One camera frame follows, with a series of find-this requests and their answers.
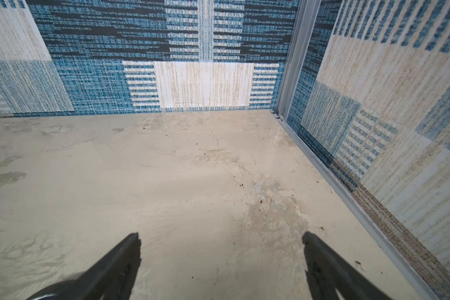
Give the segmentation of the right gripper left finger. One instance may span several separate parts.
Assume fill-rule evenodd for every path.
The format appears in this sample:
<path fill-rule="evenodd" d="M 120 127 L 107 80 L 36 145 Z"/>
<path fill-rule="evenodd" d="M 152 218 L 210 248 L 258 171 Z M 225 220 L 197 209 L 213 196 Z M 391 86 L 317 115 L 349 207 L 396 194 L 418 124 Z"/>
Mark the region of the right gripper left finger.
<path fill-rule="evenodd" d="M 57 282 L 36 292 L 30 300 L 128 300 L 141 264 L 137 232 L 126 236 L 76 279 Z"/>

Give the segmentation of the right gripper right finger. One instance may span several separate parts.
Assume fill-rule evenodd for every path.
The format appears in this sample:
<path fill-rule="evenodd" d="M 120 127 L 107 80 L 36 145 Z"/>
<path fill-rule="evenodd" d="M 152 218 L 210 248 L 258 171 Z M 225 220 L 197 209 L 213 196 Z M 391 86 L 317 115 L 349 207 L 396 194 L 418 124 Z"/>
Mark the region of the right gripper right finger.
<path fill-rule="evenodd" d="M 388 300 L 337 252 L 312 232 L 302 236 L 307 283 L 314 300 Z"/>

